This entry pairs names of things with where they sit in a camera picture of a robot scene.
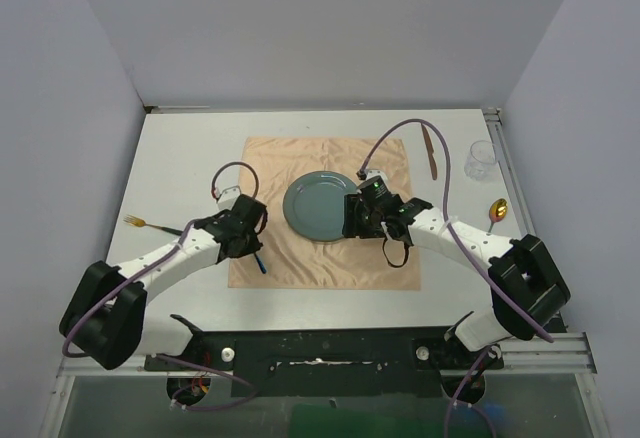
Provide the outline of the blue fork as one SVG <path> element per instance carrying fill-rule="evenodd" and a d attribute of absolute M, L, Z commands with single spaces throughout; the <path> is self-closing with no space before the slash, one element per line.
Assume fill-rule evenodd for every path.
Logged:
<path fill-rule="evenodd" d="M 262 274 L 267 274 L 267 268 L 257 253 L 254 253 L 255 260 Z"/>

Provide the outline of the peach satin cloth napkin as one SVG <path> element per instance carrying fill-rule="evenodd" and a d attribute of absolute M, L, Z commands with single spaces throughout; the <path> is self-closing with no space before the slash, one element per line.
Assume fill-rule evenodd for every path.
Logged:
<path fill-rule="evenodd" d="M 231 288 L 362 289 L 417 291 L 421 287 L 420 256 L 412 253 L 407 264 L 401 244 L 379 239 L 349 239 L 334 243 L 310 241 L 287 224 L 282 203 L 289 185 L 314 171 L 333 171 L 350 179 L 366 156 L 369 165 L 389 178 L 389 188 L 403 199 L 413 195 L 409 160 L 404 144 L 388 138 L 382 145 L 372 139 L 345 137 L 266 137 L 246 140 L 242 159 L 250 170 L 239 172 L 245 193 L 256 191 L 268 211 L 261 235 L 259 257 L 267 268 L 262 274 L 255 258 L 234 260 L 229 266 Z"/>

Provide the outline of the teal round plate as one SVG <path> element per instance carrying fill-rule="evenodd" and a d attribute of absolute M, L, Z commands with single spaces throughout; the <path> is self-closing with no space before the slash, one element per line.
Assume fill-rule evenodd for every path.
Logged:
<path fill-rule="evenodd" d="M 341 240 L 344 197 L 356 190 L 356 184 L 341 173 L 307 173 L 294 180 L 287 188 L 282 204 L 284 218 L 294 232 L 308 240 Z"/>

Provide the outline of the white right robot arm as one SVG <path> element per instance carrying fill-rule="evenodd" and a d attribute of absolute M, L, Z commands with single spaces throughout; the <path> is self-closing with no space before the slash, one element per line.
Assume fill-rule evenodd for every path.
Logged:
<path fill-rule="evenodd" d="M 479 273 L 491 290 L 491 306 L 473 311 L 452 326 L 445 342 L 448 360 L 459 367 L 478 359 L 481 349 L 508 338 L 553 338 L 546 324 L 571 294 L 544 242 L 492 234 L 456 221 L 419 198 L 403 201 L 385 181 L 373 177 L 344 197 L 343 236 L 391 239 L 431 250 Z"/>

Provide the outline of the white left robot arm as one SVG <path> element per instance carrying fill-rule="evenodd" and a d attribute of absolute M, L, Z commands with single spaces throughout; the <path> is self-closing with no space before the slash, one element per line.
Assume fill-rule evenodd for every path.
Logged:
<path fill-rule="evenodd" d="M 259 232 L 267 207 L 241 194 L 229 209 L 189 221 L 170 243 L 128 262 L 91 264 L 61 318 L 66 358 L 90 357 L 106 370 L 132 355 L 168 354 L 180 368 L 200 363 L 204 345 L 188 332 L 169 338 L 144 332 L 148 304 L 190 275 L 227 259 L 253 255 L 262 248 Z"/>

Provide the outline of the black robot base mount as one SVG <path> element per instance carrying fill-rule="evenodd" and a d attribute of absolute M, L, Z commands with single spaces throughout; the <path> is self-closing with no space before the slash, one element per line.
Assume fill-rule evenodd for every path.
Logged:
<path fill-rule="evenodd" d="M 438 397 L 443 378 L 464 374 L 477 353 L 444 327 L 329 331 L 202 332 L 178 363 L 147 357 L 151 372 L 178 372 L 188 364 L 239 377 L 234 398 L 372 397 L 409 394 Z"/>

